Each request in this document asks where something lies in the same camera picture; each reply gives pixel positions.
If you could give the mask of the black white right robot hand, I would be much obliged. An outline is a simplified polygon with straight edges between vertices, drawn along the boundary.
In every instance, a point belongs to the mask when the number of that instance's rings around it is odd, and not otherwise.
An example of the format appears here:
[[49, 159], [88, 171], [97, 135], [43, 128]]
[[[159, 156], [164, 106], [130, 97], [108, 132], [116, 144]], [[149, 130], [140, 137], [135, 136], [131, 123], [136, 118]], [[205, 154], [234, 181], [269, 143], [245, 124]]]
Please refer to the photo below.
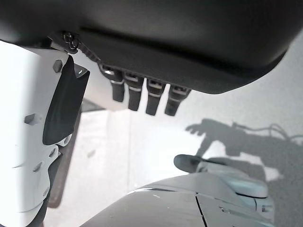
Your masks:
[[300, 0], [3, 0], [0, 3], [0, 224], [39, 227], [90, 71], [112, 98], [174, 116], [193, 90], [222, 94], [268, 74], [303, 28]]

